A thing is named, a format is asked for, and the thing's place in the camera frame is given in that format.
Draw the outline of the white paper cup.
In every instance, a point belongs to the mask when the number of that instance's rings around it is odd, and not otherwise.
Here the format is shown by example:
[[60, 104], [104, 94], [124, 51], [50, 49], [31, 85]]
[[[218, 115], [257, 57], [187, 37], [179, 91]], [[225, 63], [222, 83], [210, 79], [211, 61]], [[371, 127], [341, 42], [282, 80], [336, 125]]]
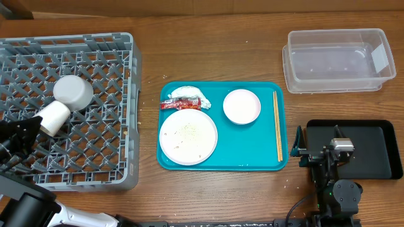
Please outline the white paper cup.
[[42, 117], [40, 130], [50, 137], [54, 137], [70, 116], [70, 109], [65, 104], [55, 100], [34, 117]]

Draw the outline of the small pink bowl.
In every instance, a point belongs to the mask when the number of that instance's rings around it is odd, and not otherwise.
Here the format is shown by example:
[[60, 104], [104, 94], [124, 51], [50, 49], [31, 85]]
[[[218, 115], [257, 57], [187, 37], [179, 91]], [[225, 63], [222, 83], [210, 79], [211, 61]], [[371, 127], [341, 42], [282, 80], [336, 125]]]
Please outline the small pink bowl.
[[227, 94], [223, 101], [226, 117], [238, 125], [254, 122], [260, 115], [261, 102], [257, 95], [249, 90], [238, 89]]

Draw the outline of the grey plastic bowl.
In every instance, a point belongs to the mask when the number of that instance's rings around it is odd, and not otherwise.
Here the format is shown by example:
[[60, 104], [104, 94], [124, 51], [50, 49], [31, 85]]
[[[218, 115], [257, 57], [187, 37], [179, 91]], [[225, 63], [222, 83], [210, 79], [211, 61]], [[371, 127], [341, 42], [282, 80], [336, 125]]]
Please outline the grey plastic bowl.
[[75, 75], [66, 75], [56, 81], [53, 88], [54, 98], [65, 104], [70, 111], [85, 109], [92, 101], [92, 85]]

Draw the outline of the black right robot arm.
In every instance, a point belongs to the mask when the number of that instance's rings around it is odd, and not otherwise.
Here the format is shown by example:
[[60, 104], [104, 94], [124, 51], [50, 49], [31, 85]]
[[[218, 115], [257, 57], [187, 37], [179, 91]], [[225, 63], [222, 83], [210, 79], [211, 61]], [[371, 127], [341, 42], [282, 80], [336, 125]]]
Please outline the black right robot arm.
[[[360, 226], [353, 215], [359, 211], [363, 193], [360, 184], [339, 177], [338, 166], [350, 161], [354, 153], [352, 141], [345, 137], [339, 127], [334, 126], [334, 138], [321, 150], [307, 149], [302, 127], [297, 128], [291, 157], [299, 157], [299, 166], [308, 168], [315, 192], [297, 202], [285, 218], [285, 226]], [[318, 211], [304, 219], [290, 220], [294, 209], [306, 200], [317, 197]]]

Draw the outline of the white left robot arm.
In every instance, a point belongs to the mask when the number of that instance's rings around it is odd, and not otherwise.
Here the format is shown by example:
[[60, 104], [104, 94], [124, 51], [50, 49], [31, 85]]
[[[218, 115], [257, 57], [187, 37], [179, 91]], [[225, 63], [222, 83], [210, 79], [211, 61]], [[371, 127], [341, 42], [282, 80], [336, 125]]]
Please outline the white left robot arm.
[[1, 193], [10, 198], [1, 211], [1, 226], [135, 226], [130, 219], [105, 213], [87, 213], [56, 201], [56, 195], [9, 171], [33, 153], [42, 117], [1, 121]]

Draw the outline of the grey dishwasher rack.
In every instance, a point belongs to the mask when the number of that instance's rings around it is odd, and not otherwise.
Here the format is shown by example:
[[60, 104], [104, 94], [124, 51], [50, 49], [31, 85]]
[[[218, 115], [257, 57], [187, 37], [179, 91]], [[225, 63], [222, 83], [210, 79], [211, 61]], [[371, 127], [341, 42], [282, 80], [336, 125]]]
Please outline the grey dishwasher rack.
[[138, 181], [141, 52], [131, 34], [98, 33], [1, 40], [1, 119], [33, 117], [53, 87], [77, 76], [93, 89], [55, 136], [40, 133], [33, 152], [1, 169], [53, 191], [129, 190]]

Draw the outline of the black plastic tray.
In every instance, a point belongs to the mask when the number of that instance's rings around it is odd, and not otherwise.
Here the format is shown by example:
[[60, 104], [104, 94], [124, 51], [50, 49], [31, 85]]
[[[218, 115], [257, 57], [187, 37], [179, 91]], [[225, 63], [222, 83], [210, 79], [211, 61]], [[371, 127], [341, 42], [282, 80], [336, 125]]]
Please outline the black plastic tray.
[[340, 178], [398, 180], [403, 166], [393, 124], [388, 120], [310, 120], [306, 125], [309, 150], [320, 150], [334, 138], [334, 126], [351, 139], [355, 150], [338, 167]]

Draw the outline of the teal serving tray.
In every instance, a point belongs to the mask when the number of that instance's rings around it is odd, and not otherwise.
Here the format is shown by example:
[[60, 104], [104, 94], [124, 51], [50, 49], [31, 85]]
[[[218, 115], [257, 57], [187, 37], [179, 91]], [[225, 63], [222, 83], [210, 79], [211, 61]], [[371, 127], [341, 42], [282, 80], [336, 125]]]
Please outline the teal serving tray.
[[[166, 157], [157, 149], [159, 164], [168, 170], [252, 171], [281, 170], [288, 162], [287, 123], [282, 89], [263, 81], [174, 81], [161, 90], [160, 99], [181, 86], [195, 86], [211, 102], [205, 113], [218, 130], [218, 143], [213, 154], [204, 162], [184, 166]], [[247, 125], [232, 123], [224, 114], [223, 101], [228, 93], [246, 89], [261, 102], [259, 117]]]

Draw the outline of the clear plastic bin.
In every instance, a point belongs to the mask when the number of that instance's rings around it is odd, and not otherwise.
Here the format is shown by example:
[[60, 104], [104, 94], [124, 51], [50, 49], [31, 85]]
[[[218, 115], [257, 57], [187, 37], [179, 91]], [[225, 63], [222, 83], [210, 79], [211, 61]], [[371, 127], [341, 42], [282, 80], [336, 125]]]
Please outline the clear plastic bin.
[[396, 76], [379, 28], [292, 31], [282, 61], [286, 87], [296, 94], [377, 91]]

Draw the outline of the large white plate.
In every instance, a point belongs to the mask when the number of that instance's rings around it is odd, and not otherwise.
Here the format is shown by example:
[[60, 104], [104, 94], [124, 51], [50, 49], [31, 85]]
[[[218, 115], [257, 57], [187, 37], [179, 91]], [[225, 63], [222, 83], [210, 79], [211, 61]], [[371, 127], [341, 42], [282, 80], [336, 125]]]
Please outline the large white plate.
[[169, 160], [191, 166], [204, 162], [213, 154], [218, 143], [218, 131], [206, 113], [184, 109], [164, 120], [158, 140]]

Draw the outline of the red sauce packet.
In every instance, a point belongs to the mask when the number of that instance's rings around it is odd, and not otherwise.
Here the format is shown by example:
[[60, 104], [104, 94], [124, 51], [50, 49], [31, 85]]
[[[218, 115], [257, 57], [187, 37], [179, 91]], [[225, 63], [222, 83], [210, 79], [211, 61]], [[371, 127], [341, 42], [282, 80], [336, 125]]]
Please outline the red sauce packet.
[[170, 98], [160, 102], [160, 109], [195, 109], [201, 110], [201, 99], [200, 98]]

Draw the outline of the crumpled white napkin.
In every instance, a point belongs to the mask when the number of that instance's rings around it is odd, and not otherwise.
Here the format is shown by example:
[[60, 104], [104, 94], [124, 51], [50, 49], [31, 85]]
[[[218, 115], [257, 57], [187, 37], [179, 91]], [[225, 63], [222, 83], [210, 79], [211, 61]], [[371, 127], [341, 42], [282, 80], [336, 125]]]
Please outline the crumpled white napkin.
[[199, 98], [201, 100], [201, 108], [207, 110], [211, 108], [210, 101], [204, 96], [202, 91], [195, 86], [181, 86], [167, 96], [169, 98]]

